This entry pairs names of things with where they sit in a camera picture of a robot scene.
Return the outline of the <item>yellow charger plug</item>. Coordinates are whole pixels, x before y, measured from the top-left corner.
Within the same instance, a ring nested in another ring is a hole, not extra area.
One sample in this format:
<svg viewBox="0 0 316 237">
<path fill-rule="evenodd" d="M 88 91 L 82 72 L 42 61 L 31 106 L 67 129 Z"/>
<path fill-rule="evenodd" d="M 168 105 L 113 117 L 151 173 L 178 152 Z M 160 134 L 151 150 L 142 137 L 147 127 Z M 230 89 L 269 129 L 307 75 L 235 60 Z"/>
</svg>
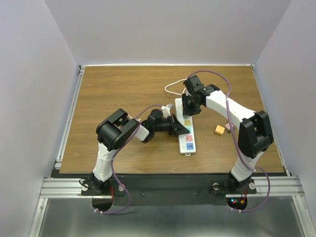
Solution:
<svg viewBox="0 0 316 237">
<path fill-rule="evenodd" d="M 214 130 L 214 133 L 217 134 L 217 135 L 222 136 L 225 133 L 225 127 L 217 125 L 215 130 Z"/>
</svg>

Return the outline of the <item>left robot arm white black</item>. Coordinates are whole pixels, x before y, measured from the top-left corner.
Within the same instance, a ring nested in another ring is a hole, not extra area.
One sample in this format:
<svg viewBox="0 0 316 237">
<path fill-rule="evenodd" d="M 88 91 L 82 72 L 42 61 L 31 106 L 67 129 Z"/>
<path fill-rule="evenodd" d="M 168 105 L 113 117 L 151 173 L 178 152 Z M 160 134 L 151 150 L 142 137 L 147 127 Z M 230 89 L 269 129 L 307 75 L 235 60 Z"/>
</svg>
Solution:
<svg viewBox="0 0 316 237">
<path fill-rule="evenodd" d="M 154 109 L 147 119 L 140 122 L 123 109 L 118 109 L 96 128 L 98 154 L 96 165 L 91 172 L 90 181 L 93 189 L 100 195 L 106 194 L 113 176 L 112 164 L 115 155 L 133 139 L 143 143 L 151 141 L 157 132 L 167 132 L 169 136 L 189 133 L 174 114 L 165 116 L 163 111 Z"/>
</svg>

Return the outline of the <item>brown pink charger plug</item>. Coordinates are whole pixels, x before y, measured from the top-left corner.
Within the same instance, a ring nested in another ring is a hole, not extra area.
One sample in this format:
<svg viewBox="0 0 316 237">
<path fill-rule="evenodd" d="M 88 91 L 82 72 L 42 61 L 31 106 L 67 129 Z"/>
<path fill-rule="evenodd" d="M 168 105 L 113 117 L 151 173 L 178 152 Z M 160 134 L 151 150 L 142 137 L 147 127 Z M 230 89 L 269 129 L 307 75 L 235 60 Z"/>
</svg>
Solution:
<svg viewBox="0 0 316 237">
<path fill-rule="evenodd" d="M 231 133 L 232 131 L 234 131 L 235 126 L 234 126 L 233 124 L 232 124 L 232 126 L 230 126 L 230 124 L 227 123 L 227 124 L 224 125 L 224 128 L 225 128 L 225 131 L 226 131 L 227 133 Z"/>
</svg>

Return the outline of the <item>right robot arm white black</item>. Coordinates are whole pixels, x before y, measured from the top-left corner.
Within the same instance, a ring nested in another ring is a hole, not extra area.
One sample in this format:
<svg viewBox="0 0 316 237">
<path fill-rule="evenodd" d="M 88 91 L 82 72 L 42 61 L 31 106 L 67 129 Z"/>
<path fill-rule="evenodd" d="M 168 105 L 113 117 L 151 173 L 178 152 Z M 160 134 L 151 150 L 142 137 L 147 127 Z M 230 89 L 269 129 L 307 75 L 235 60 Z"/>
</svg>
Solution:
<svg viewBox="0 0 316 237">
<path fill-rule="evenodd" d="M 242 190 L 263 153 L 274 142 L 269 115 L 255 112 L 230 99 L 218 87 L 188 80 L 183 83 L 187 92 L 182 94 L 183 115 L 193 116 L 201 112 L 201 106 L 212 109 L 228 119 L 238 129 L 233 135 L 237 161 L 228 174 L 227 187 L 233 193 Z"/>
</svg>

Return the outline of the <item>teal charger plug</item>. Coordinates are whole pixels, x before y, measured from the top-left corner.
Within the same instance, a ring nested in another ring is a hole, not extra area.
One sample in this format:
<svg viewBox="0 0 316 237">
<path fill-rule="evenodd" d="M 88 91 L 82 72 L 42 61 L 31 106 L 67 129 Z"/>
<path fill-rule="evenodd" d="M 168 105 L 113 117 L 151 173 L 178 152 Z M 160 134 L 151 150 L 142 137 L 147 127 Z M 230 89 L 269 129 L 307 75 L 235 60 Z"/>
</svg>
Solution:
<svg viewBox="0 0 316 237">
<path fill-rule="evenodd" d="M 183 112 L 183 119 L 188 119 L 189 117 L 188 113 Z"/>
</svg>

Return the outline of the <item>white power strip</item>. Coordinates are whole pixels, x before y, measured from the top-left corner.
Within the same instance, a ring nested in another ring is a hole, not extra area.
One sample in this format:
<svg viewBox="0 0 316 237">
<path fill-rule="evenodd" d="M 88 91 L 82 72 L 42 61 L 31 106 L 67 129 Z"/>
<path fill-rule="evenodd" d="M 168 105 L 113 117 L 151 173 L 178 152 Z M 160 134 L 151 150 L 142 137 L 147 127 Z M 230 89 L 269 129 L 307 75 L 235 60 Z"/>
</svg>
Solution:
<svg viewBox="0 0 316 237">
<path fill-rule="evenodd" d="M 196 143 L 192 117 L 183 116 L 182 100 L 175 99 L 175 111 L 177 120 L 186 128 L 186 133 L 178 136 L 180 154 L 190 156 L 196 153 Z"/>
</svg>

